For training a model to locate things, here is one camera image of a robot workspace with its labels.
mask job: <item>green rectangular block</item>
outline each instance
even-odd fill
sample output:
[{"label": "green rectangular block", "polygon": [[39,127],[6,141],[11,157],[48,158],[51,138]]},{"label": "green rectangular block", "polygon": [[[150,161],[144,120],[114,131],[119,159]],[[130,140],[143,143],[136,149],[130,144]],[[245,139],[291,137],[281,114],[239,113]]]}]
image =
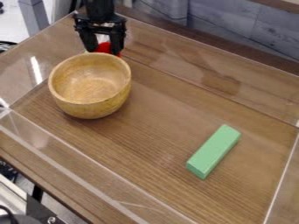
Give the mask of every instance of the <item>green rectangular block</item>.
[{"label": "green rectangular block", "polygon": [[187,162],[187,169],[206,179],[241,138],[241,133],[229,125],[221,126]]}]

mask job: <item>bowl rim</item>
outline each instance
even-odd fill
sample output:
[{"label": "bowl rim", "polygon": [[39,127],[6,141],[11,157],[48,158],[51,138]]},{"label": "bowl rim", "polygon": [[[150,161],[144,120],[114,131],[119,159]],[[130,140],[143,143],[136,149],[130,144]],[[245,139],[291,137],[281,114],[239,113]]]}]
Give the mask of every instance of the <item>bowl rim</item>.
[{"label": "bowl rim", "polygon": [[[122,65],[126,67],[126,70],[128,71],[128,82],[126,83],[126,85],[122,87],[122,89],[119,90],[118,93],[115,93],[111,97],[108,97],[107,99],[102,100],[102,101],[95,101],[95,102],[82,102],[82,101],[71,101],[68,100],[66,97],[63,97],[58,91],[55,90],[54,88],[54,85],[52,85],[52,80],[54,80],[54,75],[56,74],[56,71],[59,70],[59,68],[62,67],[62,65],[64,65],[64,63],[70,62],[71,60],[76,59],[76,58],[80,58],[80,57],[86,57],[86,56],[90,56],[90,55],[98,55],[98,56],[106,56],[106,57],[110,57],[111,59],[114,60],[119,60]],[[127,88],[127,86],[130,85],[131,83],[131,80],[132,80],[132,73],[131,73],[131,68],[127,64],[127,62],[120,59],[118,56],[112,55],[112,54],[108,54],[108,53],[103,53],[103,52],[88,52],[88,53],[80,53],[70,58],[67,58],[52,70],[51,70],[51,75],[50,75],[50,78],[48,78],[48,87],[50,87],[50,90],[51,90],[51,94],[59,99],[62,100],[63,102],[67,102],[67,103],[71,103],[71,104],[75,104],[75,105],[91,105],[91,104],[95,104],[95,103],[100,103],[100,102],[106,102],[108,101],[110,99],[115,98],[119,93],[122,91],[124,91],[124,89]]]}]

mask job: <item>gray wall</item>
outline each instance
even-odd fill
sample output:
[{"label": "gray wall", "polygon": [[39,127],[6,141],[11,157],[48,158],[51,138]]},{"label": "gray wall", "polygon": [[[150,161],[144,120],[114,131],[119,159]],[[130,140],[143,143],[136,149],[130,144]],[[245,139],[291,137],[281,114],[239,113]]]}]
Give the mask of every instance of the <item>gray wall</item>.
[{"label": "gray wall", "polygon": [[299,14],[250,0],[136,0],[135,8],[299,60]]}]

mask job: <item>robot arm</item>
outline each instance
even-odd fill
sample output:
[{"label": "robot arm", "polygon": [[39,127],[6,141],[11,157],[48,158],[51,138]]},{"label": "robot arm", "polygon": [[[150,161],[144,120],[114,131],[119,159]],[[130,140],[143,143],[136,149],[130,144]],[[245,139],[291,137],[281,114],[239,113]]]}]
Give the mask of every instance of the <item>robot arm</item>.
[{"label": "robot arm", "polygon": [[99,47],[96,34],[110,36],[111,52],[118,55],[124,49],[127,20],[116,15],[114,0],[84,0],[87,15],[75,15],[75,30],[88,52]]}]

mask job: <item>wooden bowl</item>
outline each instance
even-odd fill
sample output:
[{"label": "wooden bowl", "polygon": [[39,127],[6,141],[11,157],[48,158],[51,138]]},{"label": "wooden bowl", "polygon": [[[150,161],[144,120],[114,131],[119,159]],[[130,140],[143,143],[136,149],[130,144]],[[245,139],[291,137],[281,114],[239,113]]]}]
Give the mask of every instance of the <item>wooden bowl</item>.
[{"label": "wooden bowl", "polygon": [[48,86],[68,115],[96,119],[111,115],[124,104],[131,90],[131,69],[111,54],[84,53],[54,68]]}]

